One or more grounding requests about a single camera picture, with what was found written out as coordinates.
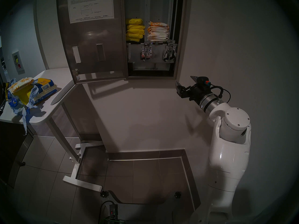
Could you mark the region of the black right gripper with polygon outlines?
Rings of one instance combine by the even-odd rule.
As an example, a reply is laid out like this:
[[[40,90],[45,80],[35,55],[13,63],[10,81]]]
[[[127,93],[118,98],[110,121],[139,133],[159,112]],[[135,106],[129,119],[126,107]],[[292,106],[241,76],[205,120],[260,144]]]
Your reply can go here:
[[[176,91],[181,98],[189,98],[189,101],[200,102],[204,96],[211,94],[209,85],[197,84],[199,82],[198,76],[191,76],[191,79],[196,83],[193,86],[184,87],[176,81]]]

